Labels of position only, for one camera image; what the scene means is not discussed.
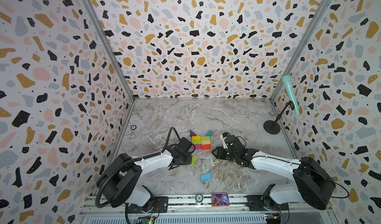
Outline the lime green block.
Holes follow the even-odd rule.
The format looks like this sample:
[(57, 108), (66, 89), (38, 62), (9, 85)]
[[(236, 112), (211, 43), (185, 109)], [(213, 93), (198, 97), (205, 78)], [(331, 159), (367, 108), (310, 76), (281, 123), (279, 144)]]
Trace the lime green block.
[(195, 163), (196, 163), (196, 161), (197, 161), (197, 157), (196, 157), (196, 156), (193, 156), (193, 157), (192, 157), (192, 160), (191, 160), (191, 164), (190, 164), (190, 166), (194, 166)]
[(210, 141), (210, 136), (203, 136), (201, 137), (202, 141)]
[(202, 144), (201, 140), (192, 140), (192, 143), (194, 145), (201, 145)]

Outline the yellow block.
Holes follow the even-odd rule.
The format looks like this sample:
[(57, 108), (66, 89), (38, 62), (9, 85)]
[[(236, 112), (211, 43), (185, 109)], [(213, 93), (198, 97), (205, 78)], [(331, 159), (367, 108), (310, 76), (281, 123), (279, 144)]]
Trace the yellow block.
[(192, 136), (192, 141), (201, 141), (201, 136)]

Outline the red block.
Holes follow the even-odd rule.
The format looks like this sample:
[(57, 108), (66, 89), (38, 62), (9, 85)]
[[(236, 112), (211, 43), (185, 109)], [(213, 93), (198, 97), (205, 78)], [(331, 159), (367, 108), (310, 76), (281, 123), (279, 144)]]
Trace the red block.
[(210, 150), (211, 149), (211, 144), (206, 144), (206, 145), (201, 145), (202, 150)]

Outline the teal triangular block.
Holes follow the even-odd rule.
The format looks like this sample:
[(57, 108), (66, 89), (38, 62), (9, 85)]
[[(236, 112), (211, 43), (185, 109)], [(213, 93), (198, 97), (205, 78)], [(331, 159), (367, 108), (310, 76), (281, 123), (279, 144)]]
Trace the teal triangular block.
[(206, 137), (211, 137), (211, 135), (212, 135), (211, 130), (209, 130), (209, 131), (205, 134)]

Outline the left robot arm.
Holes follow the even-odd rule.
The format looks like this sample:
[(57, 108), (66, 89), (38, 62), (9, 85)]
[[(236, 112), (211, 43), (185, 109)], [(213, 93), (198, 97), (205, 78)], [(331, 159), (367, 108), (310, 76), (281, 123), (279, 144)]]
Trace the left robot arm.
[(98, 193), (95, 206), (107, 205), (116, 208), (122, 204), (136, 205), (142, 212), (149, 212), (155, 202), (155, 195), (146, 187), (138, 187), (139, 179), (161, 168), (174, 169), (192, 162), (195, 145), (181, 138), (177, 144), (141, 157), (123, 153), (109, 165), (96, 182)]

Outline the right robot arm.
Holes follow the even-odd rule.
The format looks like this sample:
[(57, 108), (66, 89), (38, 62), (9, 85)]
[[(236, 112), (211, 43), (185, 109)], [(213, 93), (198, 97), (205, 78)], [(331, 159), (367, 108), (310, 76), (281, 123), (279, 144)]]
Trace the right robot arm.
[(248, 204), (250, 207), (271, 211), (287, 203), (306, 203), (318, 210), (327, 208), (336, 183), (313, 158), (290, 159), (269, 155), (246, 148), (238, 137), (229, 133), (222, 134), (220, 138), (223, 145), (212, 151), (217, 159), (275, 173), (291, 181), (284, 185), (269, 185), (259, 201)]

